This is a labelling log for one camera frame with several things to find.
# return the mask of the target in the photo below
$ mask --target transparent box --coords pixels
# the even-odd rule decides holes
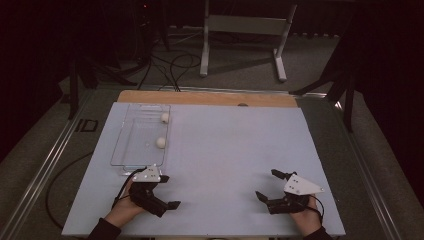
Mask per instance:
[[[169,105],[130,104],[111,165],[122,166],[124,172],[154,164],[161,166],[168,145],[170,109]]]

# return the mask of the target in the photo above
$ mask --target ping pong ball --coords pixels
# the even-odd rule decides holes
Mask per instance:
[[[160,149],[165,148],[166,145],[166,140],[163,137],[158,138],[158,140],[156,140],[156,146]]]
[[[162,116],[160,116],[160,120],[163,123],[168,123],[169,122],[169,113],[163,113]]]

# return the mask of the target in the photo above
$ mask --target wrist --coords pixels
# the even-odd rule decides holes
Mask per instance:
[[[298,229],[300,230],[300,233],[304,237],[310,235],[311,233],[314,233],[315,231],[321,228],[321,224],[317,221],[308,221],[306,219],[301,219],[300,220],[301,222],[298,222],[298,221],[295,221],[296,225]]]
[[[110,224],[118,228],[122,228],[123,226],[125,226],[125,224],[130,222],[135,216],[136,214],[122,213],[122,212],[114,211],[114,209],[112,209],[109,212],[109,214],[106,215],[104,219],[108,221]]]

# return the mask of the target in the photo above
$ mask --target hand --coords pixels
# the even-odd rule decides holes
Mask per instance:
[[[309,197],[308,206],[317,209],[317,203],[314,197],[314,195]],[[290,213],[290,216],[304,237],[321,228],[318,214],[310,209],[305,209],[298,213]]]
[[[143,208],[135,205],[128,196],[131,184],[132,180],[130,180],[125,186],[125,191],[122,195],[123,197],[104,218],[106,221],[118,228],[122,228],[125,224],[133,220],[135,216],[145,211]]]

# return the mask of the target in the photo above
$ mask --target wire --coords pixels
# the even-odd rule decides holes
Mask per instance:
[[[182,53],[184,53],[184,54],[181,54],[181,55],[179,55],[179,56],[177,56],[177,57],[175,57],[175,58],[173,58],[171,61],[168,61],[168,60],[165,60],[165,59],[163,59],[163,58],[160,58],[160,57],[158,57],[158,56],[155,56],[155,55],[153,55],[152,54],[152,58],[154,58],[154,59],[157,59],[157,60],[159,60],[159,61],[162,61],[162,62],[164,62],[164,63],[167,63],[167,64],[169,64],[169,74],[171,75],[171,76],[168,76],[168,71],[167,71],[167,68],[166,67],[164,67],[164,66],[162,66],[162,65],[157,65],[157,64],[154,64],[154,66],[156,67],[156,69],[157,70],[159,70],[160,72],[162,72],[162,74],[164,75],[164,77],[167,79],[167,82],[165,83],[165,84],[163,84],[159,89],[158,89],[158,91],[160,91],[163,87],[165,87],[168,83],[171,83],[172,85],[173,85],[173,87],[174,87],[174,90],[176,91],[176,92],[181,92],[181,89],[179,88],[179,86],[178,86],[178,80],[180,80],[181,79],[181,77],[185,74],[185,73],[187,73],[188,72],[188,70],[189,69],[191,69],[191,68],[194,68],[194,67],[197,67],[197,66],[199,66],[200,65],[200,57],[199,56],[196,56],[196,55],[194,55],[194,54],[191,54],[191,53],[189,53],[189,52],[187,52],[187,51],[184,51],[184,50],[173,50],[173,51],[171,51],[171,52],[182,52]],[[189,65],[187,65],[187,66],[183,66],[183,65],[180,65],[180,64],[176,64],[176,62],[177,62],[177,60],[179,60],[180,58],[183,58],[183,57],[190,57],[190,63],[189,63]],[[196,63],[196,64],[193,64],[193,62],[194,62],[194,59],[198,59],[198,62]],[[174,74],[174,69],[175,68],[182,68],[182,69],[184,69],[184,71],[181,73],[181,74],[179,74],[178,75],[178,77],[175,77],[175,74]]]
[[[322,208],[322,213],[320,213],[317,209],[311,208],[309,206],[306,206],[306,208],[309,209],[309,210],[312,210],[312,211],[316,212],[318,214],[319,220],[320,220],[320,222],[322,224],[322,220],[324,218],[324,205],[322,204],[322,202],[317,197],[315,197],[313,195],[309,195],[309,196],[312,197],[312,198],[315,198],[315,200],[317,200],[319,202],[319,204],[321,205],[321,208]]]
[[[53,184],[55,183],[55,181],[59,178],[59,176],[61,176],[63,174],[63,172],[65,172],[69,167],[71,167],[72,165],[74,165],[75,163],[83,160],[84,158],[90,156],[93,154],[92,152],[89,152],[79,158],[77,158],[76,160],[72,161],[71,163],[69,163],[68,165],[66,165],[64,168],[62,168],[52,179],[52,181],[50,182],[49,186],[47,187],[47,192],[46,192],[46,197],[44,198],[44,206],[46,208],[47,214],[50,218],[50,220],[54,223],[54,225],[56,225],[58,228],[63,229],[63,225],[60,224],[53,216],[51,210],[50,210],[50,206],[49,206],[49,198],[50,198],[50,191],[52,189]]]
[[[142,168],[142,169],[137,169],[137,170],[135,170],[134,172],[132,172],[128,177],[127,177],[127,179],[125,180],[125,182],[124,182],[124,184],[122,185],[122,187],[121,187],[121,190],[119,190],[119,193],[118,193],[118,195],[115,197],[115,199],[113,200],[113,204],[112,204],[112,208],[113,207],[115,207],[115,205],[116,205],[116,203],[118,203],[118,201],[119,200],[121,200],[121,199],[123,199],[123,198],[126,198],[126,197],[129,197],[130,195],[127,195],[127,196],[124,196],[124,197],[121,197],[121,195],[122,195],[122,193],[124,192],[124,190],[125,190],[125,187],[127,186],[127,184],[128,184],[128,182],[130,181],[130,179],[136,174],[136,173],[139,173],[139,172],[142,172],[142,171],[144,171],[145,170],[145,168]]]
[[[197,32],[197,33],[191,34],[191,35],[190,35],[190,36],[188,36],[188,37],[185,37],[185,38],[183,38],[183,39],[181,39],[181,40],[178,40],[178,41],[176,41],[176,42],[174,42],[174,43],[171,43],[171,45],[176,45],[176,44],[178,44],[178,43],[184,42],[184,41],[186,41],[186,40],[188,40],[188,39],[190,39],[190,38],[193,38],[193,37],[195,37],[195,36],[197,36],[197,35],[201,35],[202,33],[203,33],[203,31],[199,31],[199,32]]]
[[[140,83],[138,84],[137,90],[140,90],[141,85],[144,83],[144,81],[147,79],[147,75],[150,72],[150,68],[152,67],[152,59],[151,57],[149,58],[149,65],[147,67],[146,73],[144,74],[144,77],[141,79]]]

